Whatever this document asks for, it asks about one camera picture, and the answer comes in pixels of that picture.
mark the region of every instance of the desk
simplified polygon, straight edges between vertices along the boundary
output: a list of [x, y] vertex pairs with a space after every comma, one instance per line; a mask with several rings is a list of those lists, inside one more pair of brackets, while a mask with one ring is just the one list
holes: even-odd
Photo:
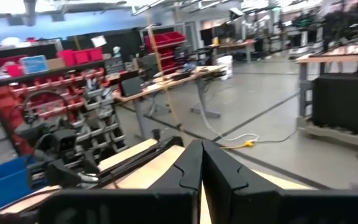
[[312, 89], [312, 82], [308, 81], [308, 63], [320, 63], [319, 74], [322, 75], [326, 73], [325, 63], [358, 62], [358, 45], [339, 47], [321, 55], [304, 55], [299, 57], [296, 62], [300, 64], [299, 114], [296, 121], [298, 129], [314, 136], [329, 137], [348, 144], [358, 145], [358, 135], [338, 129], [315, 126], [312, 122], [309, 122], [309, 117], [306, 116], [306, 107], [311, 104], [311, 101], [306, 99], [306, 93]]
[[358, 45], [338, 47], [319, 56], [307, 54], [297, 58], [300, 64], [300, 97], [299, 117], [306, 116], [306, 107], [311, 104], [306, 100], [306, 92], [311, 89], [311, 82], [308, 81], [308, 63], [320, 63], [320, 75], [325, 72], [327, 62], [358, 62]]
[[[149, 139], [144, 141], [132, 148], [127, 149], [126, 151], [120, 152], [114, 156], [111, 156], [108, 159], [105, 159], [101, 162], [99, 167], [105, 169], [107, 167], [113, 166], [124, 159], [127, 159], [137, 153], [140, 153], [146, 150], [148, 147], [155, 144], [156, 141]], [[185, 150], [184, 147], [173, 146], [140, 169], [137, 169], [135, 172], [129, 174], [127, 177], [123, 178], [117, 183], [117, 185], [122, 189], [146, 189], [150, 187], [158, 178], [160, 178], [169, 167], [179, 158], [180, 154]], [[296, 184], [287, 180], [283, 180], [278, 177], [274, 177], [262, 172], [257, 172], [253, 170], [263, 178], [273, 182], [283, 189], [311, 189], [310, 187]], [[113, 184], [105, 186], [105, 189], [115, 189]], [[31, 207], [36, 203], [41, 202], [43, 199], [48, 197], [50, 194], [45, 194], [42, 196], [29, 198], [20, 203], [14, 204], [10, 207], [5, 208], [0, 211], [0, 214], [7, 212], [20, 212], [27, 207]], [[201, 222], [202, 224], [210, 224], [211, 219], [209, 216], [208, 204], [206, 202], [206, 197], [204, 191], [201, 193]]]
[[[208, 71], [205, 72], [201, 72], [201, 70], [203, 68], [207, 68]], [[160, 91], [163, 90], [165, 88], [171, 88], [173, 86], [177, 86], [180, 85], [182, 83], [185, 82], [189, 82], [189, 81], [195, 81], [196, 82], [196, 86], [197, 86], [197, 90], [198, 90], [198, 95], [200, 97], [200, 102], [202, 104], [202, 108], [204, 108], [204, 112], [205, 115], [207, 117], [212, 117], [212, 118], [219, 118], [220, 117], [220, 113], [217, 112], [213, 112], [213, 111], [208, 111], [206, 109], [206, 102], [205, 102], [205, 96], [204, 96], [204, 88], [205, 88], [205, 83], [202, 80], [201, 77], [205, 76], [205, 75], [209, 75], [211, 73], [214, 72], [218, 72], [223, 68], [223, 66], [205, 66], [205, 67], [196, 67], [195, 71], [188, 77], [188, 78], [183, 78], [181, 80], [177, 80], [177, 81], [173, 81], [173, 80], [166, 80], [166, 81], [162, 81], [161, 78], [156, 78], [154, 81], [156, 84], [150, 85], [147, 88], [144, 88], [142, 93], [138, 93], [132, 96], [121, 96], [121, 93], [119, 93], [118, 91], [114, 91], [113, 92], [113, 97], [114, 99], [122, 102], [122, 103], [126, 103], [126, 102], [133, 102], [134, 104], [134, 108], [135, 108], [135, 112], [136, 112], [136, 118], [139, 124], [139, 129], [140, 129], [140, 138], [144, 139], [149, 139], [151, 138], [151, 132], [149, 129], [146, 128], [146, 122], [145, 122], [145, 118], [143, 116], [143, 112], [142, 112], [142, 108], [141, 108], [141, 103], [140, 100], [143, 96], [147, 96], [151, 93], [155, 93], [156, 91]], [[175, 75], [178, 75], [176, 72], [173, 74], [169, 74], [166, 76], [166, 78], [171, 78]], [[201, 113], [201, 110], [199, 107], [194, 106], [191, 109], [191, 112], [194, 113]]]
[[246, 52], [247, 52], [247, 62], [250, 63], [251, 62], [251, 47], [254, 46], [255, 41], [254, 40], [247, 40], [243, 43], [233, 43], [233, 44], [212, 44], [209, 45], [209, 47], [214, 47], [215, 49], [224, 49], [224, 52], [227, 53], [228, 51], [230, 51], [231, 49], [236, 49], [236, 48], [245, 48]]

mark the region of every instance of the white cable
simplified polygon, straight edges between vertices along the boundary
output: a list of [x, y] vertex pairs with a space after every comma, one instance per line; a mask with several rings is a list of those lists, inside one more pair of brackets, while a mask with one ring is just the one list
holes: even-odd
[[211, 130], [214, 134], [217, 134], [221, 139], [223, 139], [223, 140], [225, 140], [225, 141], [234, 141], [234, 140], [243, 138], [243, 137], [245, 137], [245, 136], [253, 136], [254, 138], [251, 139], [251, 140], [248, 140], [248, 141], [250, 141], [250, 142], [257, 142], [257, 141], [259, 141], [259, 138], [260, 138], [259, 135], [257, 135], [257, 134], [252, 134], [252, 133], [241, 134], [240, 136], [235, 137], [235, 138], [233, 138], [233, 139], [229, 139], [229, 138], [224, 137], [222, 133], [220, 133], [219, 131], [215, 130], [215, 129], [211, 126], [211, 124], [208, 122], [208, 120], [207, 120], [207, 118], [206, 118], [206, 115], [205, 115], [204, 106], [203, 106], [203, 104], [201, 103], [201, 96], [200, 96], [200, 94], [198, 94], [198, 99], [199, 99], [198, 104], [199, 104], [199, 106], [200, 106], [200, 114], [201, 114], [201, 117], [203, 117], [203, 121], [204, 121], [205, 126], [206, 126], [209, 130]]

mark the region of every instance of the black box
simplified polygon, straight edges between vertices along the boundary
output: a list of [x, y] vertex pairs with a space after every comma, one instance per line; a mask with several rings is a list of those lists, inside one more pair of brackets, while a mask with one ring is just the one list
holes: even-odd
[[313, 82], [313, 115], [317, 126], [358, 134], [358, 74], [325, 74]]

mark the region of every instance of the blue container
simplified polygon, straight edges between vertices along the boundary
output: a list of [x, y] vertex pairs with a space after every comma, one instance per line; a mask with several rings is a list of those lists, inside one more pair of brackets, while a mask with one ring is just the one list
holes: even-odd
[[30, 193], [25, 171], [26, 157], [19, 157], [0, 165], [0, 208]]
[[44, 55], [23, 57], [20, 58], [20, 63], [23, 65], [24, 73], [26, 75], [48, 70], [47, 59]]

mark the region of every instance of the blue bin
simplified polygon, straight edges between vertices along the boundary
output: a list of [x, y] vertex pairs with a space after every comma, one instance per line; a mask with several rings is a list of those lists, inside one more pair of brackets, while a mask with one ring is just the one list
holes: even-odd
[[0, 165], [0, 208], [35, 190], [27, 186], [26, 157], [20, 157]]

